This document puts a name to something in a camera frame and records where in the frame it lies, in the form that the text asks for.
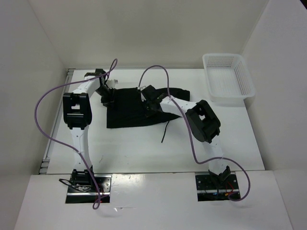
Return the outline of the black shorts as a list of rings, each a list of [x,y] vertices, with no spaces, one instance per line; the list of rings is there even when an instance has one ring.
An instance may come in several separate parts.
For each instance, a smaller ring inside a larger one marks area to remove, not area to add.
[[[114,105],[107,109],[106,127],[108,129],[146,127],[169,123],[177,118],[178,115],[159,111],[151,114],[143,106],[136,88],[124,88],[115,91]]]

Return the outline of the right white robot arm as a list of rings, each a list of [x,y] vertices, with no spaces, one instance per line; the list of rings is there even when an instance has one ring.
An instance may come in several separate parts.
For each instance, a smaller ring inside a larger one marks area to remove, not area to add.
[[[230,176],[230,167],[223,163],[223,151],[220,144],[221,122],[206,100],[190,100],[190,92],[181,88],[160,88],[152,85],[137,88],[145,114],[166,115],[183,118],[187,127],[192,156],[198,164],[209,164],[211,185],[222,188]],[[199,161],[194,141],[202,144],[210,156]]]

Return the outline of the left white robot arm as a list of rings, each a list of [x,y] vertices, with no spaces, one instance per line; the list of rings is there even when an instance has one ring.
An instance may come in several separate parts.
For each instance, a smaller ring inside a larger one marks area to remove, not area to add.
[[[77,89],[63,95],[63,119],[71,132],[74,151],[79,155],[75,158],[71,184],[89,192],[95,189],[96,185],[88,145],[89,125],[93,118],[90,98],[97,93],[101,97],[102,105],[112,108],[114,85],[117,82],[109,81],[108,74],[103,69],[86,73],[84,79],[85,82]]]

